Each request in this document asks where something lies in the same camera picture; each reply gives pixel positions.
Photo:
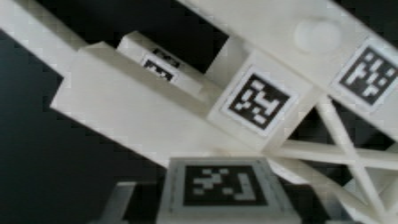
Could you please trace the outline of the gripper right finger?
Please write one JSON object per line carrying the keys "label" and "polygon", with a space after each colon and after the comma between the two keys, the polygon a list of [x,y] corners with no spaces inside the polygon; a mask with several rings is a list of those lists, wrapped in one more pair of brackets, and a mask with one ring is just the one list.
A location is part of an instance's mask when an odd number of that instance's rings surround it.
{"label": "gripper right finger", "polygon": [[316,187],[315,193],[320,199],[320,203],[329,215],[325,224],[363,224],[354,218],[339,202],[338,196],[325,188]]}

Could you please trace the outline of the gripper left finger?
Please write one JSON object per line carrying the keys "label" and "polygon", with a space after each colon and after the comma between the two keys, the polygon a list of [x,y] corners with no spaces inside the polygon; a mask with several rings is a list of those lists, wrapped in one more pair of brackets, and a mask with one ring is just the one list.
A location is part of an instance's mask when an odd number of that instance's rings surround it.
{"label": "gripper left finger", "polygon": [[130,221],[124,219],[124,214],[133,196],[135,186],[135,182],[119,182],[116,184],[98,224],[130,224]]}

